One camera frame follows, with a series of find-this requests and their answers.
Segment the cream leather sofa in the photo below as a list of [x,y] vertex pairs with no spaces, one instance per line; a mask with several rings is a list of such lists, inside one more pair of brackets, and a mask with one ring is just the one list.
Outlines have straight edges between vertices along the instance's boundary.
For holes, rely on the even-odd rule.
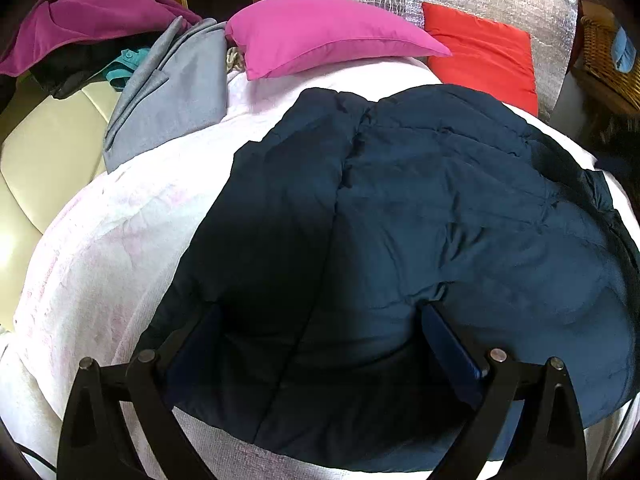
[[12,330],[32,254],[52,220],[105,171],[102,145],[118,100],[93,81],[64,100],[32,76],[1,112],[1,326]]

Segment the red cushion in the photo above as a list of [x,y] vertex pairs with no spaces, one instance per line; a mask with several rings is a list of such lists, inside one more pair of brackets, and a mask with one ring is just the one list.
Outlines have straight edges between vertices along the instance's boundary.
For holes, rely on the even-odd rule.
[[538,114],[528,32],[440,4],[424,2],[422,10],[425,30],[451,52],[449,58],[427,61],[441,82],[485,92],[529,114]]

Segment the blue cloth in basket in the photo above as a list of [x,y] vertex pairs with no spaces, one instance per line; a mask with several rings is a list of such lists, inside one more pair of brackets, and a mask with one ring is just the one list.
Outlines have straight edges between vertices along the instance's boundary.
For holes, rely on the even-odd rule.
[[615,69],[623,74],[629,74],[636,62],[637,49],[627,36],[625,29],[617,29],[611,47],[611,56]]

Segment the navy blue puffer jacket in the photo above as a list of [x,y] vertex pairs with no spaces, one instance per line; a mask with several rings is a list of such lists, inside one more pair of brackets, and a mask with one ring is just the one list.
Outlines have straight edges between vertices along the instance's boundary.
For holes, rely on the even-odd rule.
[[582,420],[639,389],[639,252],[600,171],[482,92],[308,89],[235,153],[140,349],[168,403],[323,467],[434,467],[471,416],[420,327],[562,359]]

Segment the wicker basket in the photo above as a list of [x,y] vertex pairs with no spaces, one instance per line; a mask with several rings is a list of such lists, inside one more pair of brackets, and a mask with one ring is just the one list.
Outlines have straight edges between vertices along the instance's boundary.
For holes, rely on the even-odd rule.
[[613,114],[631,119],[639,118],[639,57],[629,73],[616,70],[611,56],[615,37],[614,27],[600,18],[583,16],[584,33],[582,57],[570,72],[587,92]]

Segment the grey garment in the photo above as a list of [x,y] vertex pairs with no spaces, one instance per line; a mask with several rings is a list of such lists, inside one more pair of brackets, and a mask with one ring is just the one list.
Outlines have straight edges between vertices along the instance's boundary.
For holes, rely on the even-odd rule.
[[227,114],[224,23],[175,18],[134,71],[105,131],[112,172],[136,156],[220,122]]

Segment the magenta pillow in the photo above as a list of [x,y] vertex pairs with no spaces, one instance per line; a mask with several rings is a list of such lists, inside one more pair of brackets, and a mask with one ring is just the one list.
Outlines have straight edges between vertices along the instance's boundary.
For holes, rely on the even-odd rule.
[[260,0],[235,13],[226,37],[249,80],[368,58],[448,58],[450,50],[395,13],[356,0]]

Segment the magenta fleece garment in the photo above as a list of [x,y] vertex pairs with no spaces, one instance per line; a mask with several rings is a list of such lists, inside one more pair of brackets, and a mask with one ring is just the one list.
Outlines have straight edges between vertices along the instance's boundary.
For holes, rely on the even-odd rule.
[[163,32],[175,19],[202,18],[174,0],[38,0],[1,55],[1,73],[16,77],[66,44]]

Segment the teal garment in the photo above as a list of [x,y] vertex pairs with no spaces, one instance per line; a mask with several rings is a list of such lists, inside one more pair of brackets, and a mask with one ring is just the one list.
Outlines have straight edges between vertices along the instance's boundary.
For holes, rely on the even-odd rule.
[[149,52],[150,49],[148,47],[122,50],[114,61],[104,67],[101,72],[102,77],[114,90],[122,92]]

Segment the black garment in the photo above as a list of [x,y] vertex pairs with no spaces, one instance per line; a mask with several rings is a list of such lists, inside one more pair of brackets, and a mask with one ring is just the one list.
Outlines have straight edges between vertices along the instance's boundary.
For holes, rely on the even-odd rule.
[[95,44],[66,44],[48,53],[29,70],[41,88],[55,99],[66,99],[94,80],[105,80],[101,72],[125,49],[151,49],[160,36],[146,32],[104,40]]

